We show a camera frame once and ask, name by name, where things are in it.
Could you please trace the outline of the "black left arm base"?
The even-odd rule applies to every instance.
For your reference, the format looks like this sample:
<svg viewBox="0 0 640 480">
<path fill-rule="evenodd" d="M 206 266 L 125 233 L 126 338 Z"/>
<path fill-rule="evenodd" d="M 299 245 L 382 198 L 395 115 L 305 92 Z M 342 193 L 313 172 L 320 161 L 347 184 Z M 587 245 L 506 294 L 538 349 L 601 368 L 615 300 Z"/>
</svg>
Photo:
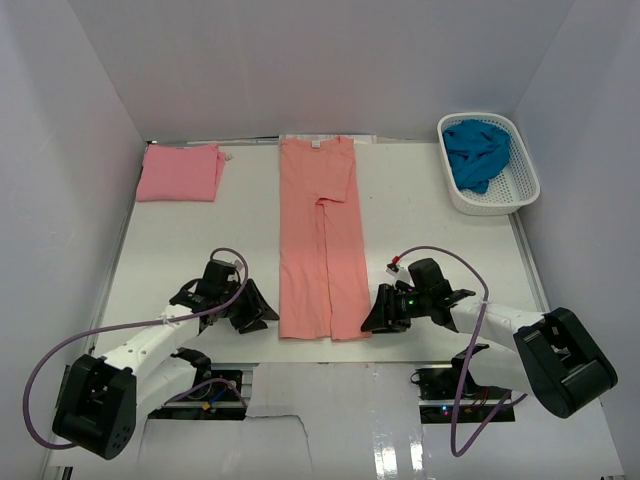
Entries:
<svg viewBox="0 0 640 480">
<path fill-rule="evenodd" d="M 249 402 L 253 379 L 251 369 L 225 367 L 214 369 L 212 376 L 232 384 L 244 401 Z M 202 387 L 195 393 L 148 415 L 149 420 L 194 421 L 242 421 L 245 417 L 246 407 L 229 386 L 221 382 Z"/>
</svg>

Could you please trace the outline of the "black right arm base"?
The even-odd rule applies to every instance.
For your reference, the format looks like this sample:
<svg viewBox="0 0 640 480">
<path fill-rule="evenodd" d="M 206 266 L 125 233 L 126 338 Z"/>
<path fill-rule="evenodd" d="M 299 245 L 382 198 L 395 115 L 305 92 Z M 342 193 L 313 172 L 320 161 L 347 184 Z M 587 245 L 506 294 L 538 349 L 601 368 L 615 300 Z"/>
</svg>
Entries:
<svg viewBox="0 0 640 480">
<path fill-rule="evenodd" d="M 458 375 L 452 367 L 420 368 L 410 376 L 410 382 L 419 391 L 419 412 L 423 425 L 449 425 L 451 423 Z M 491 413 L 504 389 L 480 387 L 467 380 L 461 395 L 459 424 L 480 424 Z"/>
</svg>

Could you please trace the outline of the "salmon orange t shirt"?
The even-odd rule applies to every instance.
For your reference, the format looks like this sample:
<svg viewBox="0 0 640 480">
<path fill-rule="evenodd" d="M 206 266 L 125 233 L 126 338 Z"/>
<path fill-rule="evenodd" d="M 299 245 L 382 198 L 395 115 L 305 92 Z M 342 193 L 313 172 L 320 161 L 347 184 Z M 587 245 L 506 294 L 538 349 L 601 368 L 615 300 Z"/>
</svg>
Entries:
<svg viewBox="0 0 640 480">
<path fill-rule="evenodd" d="M 280 147 L 279 335 L 355 341 L 370 312 L 354 142 Z"/>
</svg>

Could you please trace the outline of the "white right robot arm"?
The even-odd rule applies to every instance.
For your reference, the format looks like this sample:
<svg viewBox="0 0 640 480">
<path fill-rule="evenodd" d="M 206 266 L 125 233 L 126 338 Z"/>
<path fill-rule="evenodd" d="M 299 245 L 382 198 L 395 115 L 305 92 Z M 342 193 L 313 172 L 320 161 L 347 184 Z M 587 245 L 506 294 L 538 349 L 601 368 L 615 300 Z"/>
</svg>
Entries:
<svg viewBox="0 0 640 480">
<path fill-rule="evenodd" d="M 618 383 L 615 368 L 569 309 L 530 312 L 455 290 L 432 258 L 408 267 L 409 282 L 381 284 L 361 329 L 401 333 L 428 317 L 476 343 L 451 360 L 465 391 L 496 387 L 535 397 L 551 414 L 568 418 Z"/>
</svg>

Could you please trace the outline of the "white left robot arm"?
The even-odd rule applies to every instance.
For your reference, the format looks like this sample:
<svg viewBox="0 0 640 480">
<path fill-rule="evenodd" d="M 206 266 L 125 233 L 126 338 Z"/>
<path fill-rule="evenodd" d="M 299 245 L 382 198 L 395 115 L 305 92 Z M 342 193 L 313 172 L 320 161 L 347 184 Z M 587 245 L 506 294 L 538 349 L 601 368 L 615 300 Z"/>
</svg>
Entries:
<svg viewBox="0 0 640 480">
<path fill-rule="evenodd" d="M 203 399 L 236 387 L 212 373 L 211 359 L 187 348 L 218 319 L 240 334 L 264 330 L 278 320 L 254 280 L 237 263 L 211 260 L 201 277 L 170 298 L 158 324 L 120 346 L 70 367 L 53 420 L 53 432 L 105 460 L 117 457 L 137 424 L 153 411 L 188 397 Z"/>
</svg>

